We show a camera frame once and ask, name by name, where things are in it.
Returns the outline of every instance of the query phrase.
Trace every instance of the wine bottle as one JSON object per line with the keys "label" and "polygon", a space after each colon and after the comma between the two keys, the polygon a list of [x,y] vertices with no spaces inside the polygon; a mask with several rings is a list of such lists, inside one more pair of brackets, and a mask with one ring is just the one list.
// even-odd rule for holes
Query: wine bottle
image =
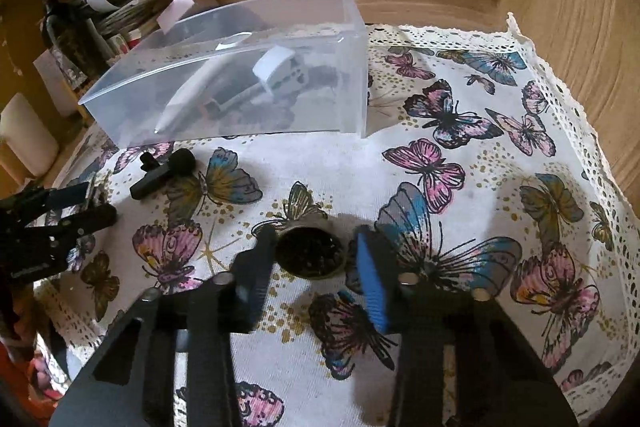
{"label": "wine bottle", "polygon": [[100,78],[109,67],[85,21],[67,3],[59,0],[43,0],[43,3],[46,15],[42,23],[42,38],[47,48],[57,48],[90,82]]}

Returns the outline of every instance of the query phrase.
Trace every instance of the clear plastic box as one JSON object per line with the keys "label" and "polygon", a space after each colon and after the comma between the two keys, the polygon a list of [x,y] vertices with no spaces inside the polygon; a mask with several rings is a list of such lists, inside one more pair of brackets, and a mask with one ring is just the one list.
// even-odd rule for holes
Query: clear plastic box
{"label": "clear plastic box", "polygon": [[157,30],[80,100],[123,148],[215,136],[364,135],[367,31],[353,0],[248,0]]}

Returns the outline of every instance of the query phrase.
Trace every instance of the butterfly print tablecloth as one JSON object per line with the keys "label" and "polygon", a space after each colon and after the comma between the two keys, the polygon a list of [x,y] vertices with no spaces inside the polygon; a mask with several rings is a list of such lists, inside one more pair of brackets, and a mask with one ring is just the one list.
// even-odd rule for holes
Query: butterfly print tablecloth
{"label": "butterfly print tablecloth", "polygon": [[[509,24],[491,35],[371,26],[364,139],[275,134],[117,150],[92,128],[58,185],[98,171],[118,222],[84,238],[71,269],[38,288],[70,352],[86,361],[144,288],[196,287],[261,224],[314,214],[342,239],[346,267],[321,281],[274,267],[257,330],[233,337],[245,425],[384,425],[400,338],[377,333],[363,309],[348,248],[363,223],[398,247],[405,269],[497,296],[578,418],[592,417],[638,350],[636,218],[581,107]],[[131,200],[140,153],[162,161],[178,147],[193,151],[197,172]],[[184,393],[178,378],[181,422]]]}

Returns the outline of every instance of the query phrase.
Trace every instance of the metal screw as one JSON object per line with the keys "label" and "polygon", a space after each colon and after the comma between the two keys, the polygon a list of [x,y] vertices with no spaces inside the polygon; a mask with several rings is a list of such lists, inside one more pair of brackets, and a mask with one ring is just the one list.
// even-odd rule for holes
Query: metal screw
{"label": "metal screw", "polygon": [[235,277],[231,272],[220,272],[216,273],[212,280],[216,286],[227,286],[235,280]]}
{"label": "metal screw", "polygon": [[418,274],[412,272],[404,272],[398,276],[398,282],[402,286],[415,286],[419,281]]}
{"label": "metal screw", "polygon": [[142,292],[140,298],[145,302],[151,302],[155,301],[161,295],[162,292],[158,288],[147,288]]}

